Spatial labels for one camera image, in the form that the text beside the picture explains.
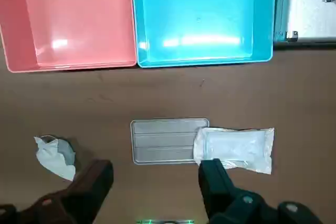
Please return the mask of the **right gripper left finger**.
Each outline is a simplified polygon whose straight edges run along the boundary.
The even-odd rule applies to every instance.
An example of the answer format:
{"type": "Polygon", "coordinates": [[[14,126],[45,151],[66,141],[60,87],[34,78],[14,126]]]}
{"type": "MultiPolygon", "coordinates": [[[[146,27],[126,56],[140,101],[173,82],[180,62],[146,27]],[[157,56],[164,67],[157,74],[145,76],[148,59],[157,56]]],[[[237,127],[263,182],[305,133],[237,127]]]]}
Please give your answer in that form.
{"type": "Polygon", "coordinates": [[[113,166],[95,159],[64,190],[39,198],[29,208],[1,205],[1,223],[93,223],[113,185],[113,166]]]}

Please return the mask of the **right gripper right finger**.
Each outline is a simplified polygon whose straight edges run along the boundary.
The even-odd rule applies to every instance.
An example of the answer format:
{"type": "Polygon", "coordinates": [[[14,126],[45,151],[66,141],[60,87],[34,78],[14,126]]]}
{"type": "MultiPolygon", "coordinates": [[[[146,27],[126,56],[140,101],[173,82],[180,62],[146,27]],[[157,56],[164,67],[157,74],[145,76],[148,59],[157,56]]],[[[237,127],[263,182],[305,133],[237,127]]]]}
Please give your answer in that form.
{"type": "Polygon", "coordinates": [[[322,223],[301,203],[273,208],[261,195],[235,187],[219,159],[201,161],[198,183],[209,223],[322,223]]]}

